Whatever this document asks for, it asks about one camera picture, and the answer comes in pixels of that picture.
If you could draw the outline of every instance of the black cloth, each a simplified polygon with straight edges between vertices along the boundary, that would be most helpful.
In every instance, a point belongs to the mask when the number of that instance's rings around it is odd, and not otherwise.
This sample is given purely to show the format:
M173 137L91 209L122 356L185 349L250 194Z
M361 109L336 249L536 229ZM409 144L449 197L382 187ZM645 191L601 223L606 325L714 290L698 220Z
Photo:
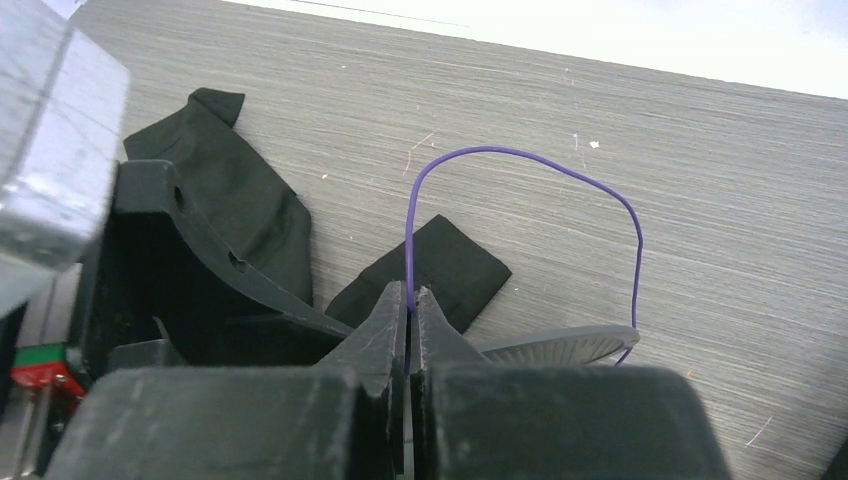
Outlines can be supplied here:
M201 88L178 112L124 141L130 160L171 161L193 200L233 253L312 305L312 220L295 192L235 131L245 96ZM448 322L465 332L512 273L437 216L415 233L415 284L430 288ZM403 280L403 244L366 268L326 314L357 327L386 284Z
M441 215L413 238L415 289L429 288L448 322L465 333L512 272ZM386 284L406 276L404 244L363 270L324 313L351 327L368 318Z

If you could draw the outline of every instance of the purple cable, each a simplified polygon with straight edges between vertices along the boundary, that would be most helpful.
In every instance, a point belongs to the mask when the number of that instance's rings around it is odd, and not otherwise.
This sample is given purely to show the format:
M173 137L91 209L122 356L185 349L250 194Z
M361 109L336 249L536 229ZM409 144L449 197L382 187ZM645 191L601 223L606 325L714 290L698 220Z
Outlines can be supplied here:
M430 162L429 165L424 167L421 170L421 173L418 174L418 177L415 179L415 183L412 185L412 193L409 196L409 210L406 213L406 243L405 243L405 259L406 259L406 308L412 313L415 310L415 283L413 278L413 254L414 246L412 231L415 227L415 205L418 203L418 191L421 190L421 184L424 182L424 177L427 176L430 171L432 171L437 166L441 165L444 162L456 157L461 157L462 155L468 155L471 153L482 153L482 152L492 152L492 153L505 153L507 155L514 155L517 157L524 157L530 160L535 160L539 163L545 164L554 170L557 170L561 173L564 173L570 177L576 178L578 180L582 180L589 185L592 185L595 188L599 188L604 192L615 197L616 200L621 202L624 205L624 208L627 209L628 213L630 213L630 218L633 219L633 226L636 227L636 237L639 240L638 245L636 246L636 270L633 274L633 295L630 300L630 324L633 328L636 328L636 297L639 294L639 271L642 269L642 227L639 225L639 219L636 218L636 211L633 210L633 207L630 206L630 202L628 202L624 197L621 196L615 190L607 187L603 183L593 180L586 175L575 172L574 170L565 168L557 163L554 163L548 160L545 157L541 157L534 153L525 152L523 150L518 150L515 148L509 147L499 147L495 145L481 145L478 147L467 147L461 148L459 150L455 150L450 153L446 153L441 157ZM633 348L628 348L624 351L618 361L615 362L615 365L621 365L624 362L624 359L630 355L630 352L633 351Z

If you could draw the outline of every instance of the purple wire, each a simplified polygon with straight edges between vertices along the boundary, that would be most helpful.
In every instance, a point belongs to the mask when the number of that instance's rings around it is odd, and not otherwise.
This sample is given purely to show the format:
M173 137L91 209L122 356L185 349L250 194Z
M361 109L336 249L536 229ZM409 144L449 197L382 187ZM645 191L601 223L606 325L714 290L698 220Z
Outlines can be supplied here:
M616 192L615 190L607 187L603 183L593 180L583 174L577 173L574 170L565 168L551 160L548 160L545 157L536 155L534 153L525 152L523 150L518 150L510 147L499 147L495 145L480 145L478 147L467 147L461 148L459 150L455 150L450 153L446 153L441 157L430 162L429 165L424 167L421 170L421 173L418 174L418 177L415 179L415 183L412 185L412 193L409 196L409 210L406 214L406 243L404 248L405 260L406 260L406 308L412 313L415 310L415 283L413 278L413 254L414 246L412 231L415 227L415 206L418 203L418 191L421 190L421 184L424 182L424 177L427 176L434 168L438 167L444 162L456 157L461 157L462 155L468 155L471 153L482 153L482 152L491 152L491 153L505 153L507 155L514 155L517 157L524 157L530 160L535 160L539 163L545 164L554 170L562 172L570 177L576 178L578 180L582 180L593 187L599 188L604 192L615 197L616 200L621 202L624 205L624 208L627 209L628 213L630 213L630 218L633 219L633 226L636 227L636 237L639 240L639 243L636 247L636 270L633 274L633 295L630 300L630 324L633 328L636 328L636 297L639 294L639 271L642 269L642 227L639 225L639 219L636 218L636 211L633 210L633 207L630 206L630 202L628 202L621 194ZM624 359L630 355L630 352L633 351L633 348L628 348L624 351L618 361L615 362L615 365L621 365L624 362Z

